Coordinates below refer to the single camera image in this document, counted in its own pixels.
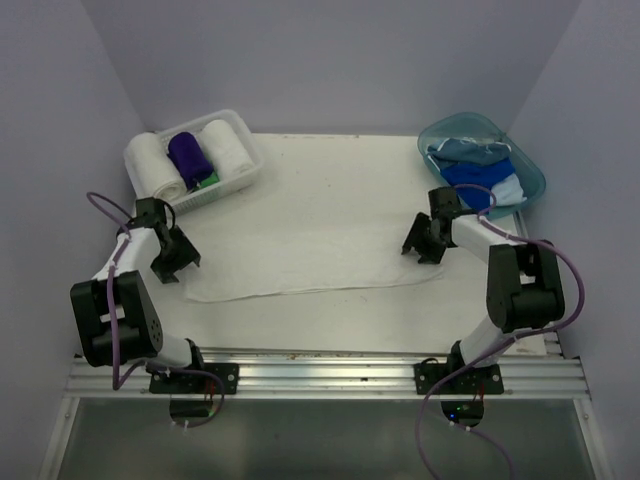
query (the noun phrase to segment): clear acrylic panel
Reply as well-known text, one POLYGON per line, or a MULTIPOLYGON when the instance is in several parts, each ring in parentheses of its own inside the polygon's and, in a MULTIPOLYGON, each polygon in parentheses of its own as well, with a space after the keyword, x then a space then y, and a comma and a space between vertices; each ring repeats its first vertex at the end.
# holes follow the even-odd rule
MULTIPOLYGON (((418 456, 415 401, 231 400, 219 418, 171 427, 168 401, 83 399, 62 480, 430 478, 418 456)), ((445 479, 507 479, 482 439, 449 427, 438 402, 422 426, 445 479)), ((571 401, 487 401, 477 427, 506 447, 518 479, 593 479, 571 401)))

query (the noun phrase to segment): purple cloth roll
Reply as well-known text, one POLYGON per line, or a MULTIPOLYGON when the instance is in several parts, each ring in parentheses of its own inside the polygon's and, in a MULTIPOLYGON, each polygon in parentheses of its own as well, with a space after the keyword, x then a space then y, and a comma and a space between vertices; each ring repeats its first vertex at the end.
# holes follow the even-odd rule
POLYGON ((204 156, 196 137, 189 132, 177 134, 169 141, 169 158, 180 172, 187 189, 213 174, 213 166, 204 156))

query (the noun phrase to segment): light blue cloth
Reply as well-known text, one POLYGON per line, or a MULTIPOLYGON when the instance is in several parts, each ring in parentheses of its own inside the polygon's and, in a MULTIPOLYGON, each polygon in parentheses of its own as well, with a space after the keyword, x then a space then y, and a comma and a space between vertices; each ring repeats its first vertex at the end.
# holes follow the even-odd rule
POLYGON ((496 183, 491 188, 491 192, 496 196, 496 205, 498 207, 518 205, 527 199, 524 196, 522 185, 520 185, 520 179, 515 173, 496 183))
POLYGON ((440 170, 443 170, 459 162, 493 165, 508 158, 511 147, 501 142, 481 145, 472 138, 446 138, 440 143, 429 145, 427 153, 435 159, 440 170))

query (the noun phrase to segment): table surface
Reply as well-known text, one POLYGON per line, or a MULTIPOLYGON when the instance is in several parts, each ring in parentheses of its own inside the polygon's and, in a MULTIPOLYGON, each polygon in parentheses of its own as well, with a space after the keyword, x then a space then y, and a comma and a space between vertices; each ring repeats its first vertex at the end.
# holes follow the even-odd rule
MULTIPOLYGON (((248 233, 402 219, 408 231, 418 211, 429 211, 427 192, 439 186, 416 137, 255 137, 266 154, 261 176, 241 192, 180 216, 187 236, 203 222, 248 233)), ((513 217, 496 223, 515 231, 513 217)), ((403 241, 398 239, 398 251, 403 241)), ((487 270, 462 249, 448 250, 443 266, 442 278, 419 285, 210 304, 186 301, 180 284, 150 282, 148 288, 165 332, 203 347, 447 353, 486 313, 487 270)), ((546 349, 542 338, 533 337, 508 353, 545 355, 546 349)))

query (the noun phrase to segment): blue plastic tub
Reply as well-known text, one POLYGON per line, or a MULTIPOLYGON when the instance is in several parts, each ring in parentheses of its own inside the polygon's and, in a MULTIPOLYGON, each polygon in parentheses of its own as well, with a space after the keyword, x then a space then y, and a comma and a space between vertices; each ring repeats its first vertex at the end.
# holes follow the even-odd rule
POLYGON ((440 139, 448 137, 471 137, 483 142, 505 142, 511 146, 511 163, 516 169, 516 174, 520 179, 520 184, 527 199, 518 205, 496 207, 489 213, 489 218, 512 215, 531 205, 544 193, 547 182, 540 169, 491 120, 472 112, 457 113, 440 120, 425 128, 418 137, 418 150, 422 154, 424 163, 442 185, 448 185, 448 183, 442 178, 440 171, 433 162, 427 158, 427 147, 440 139))

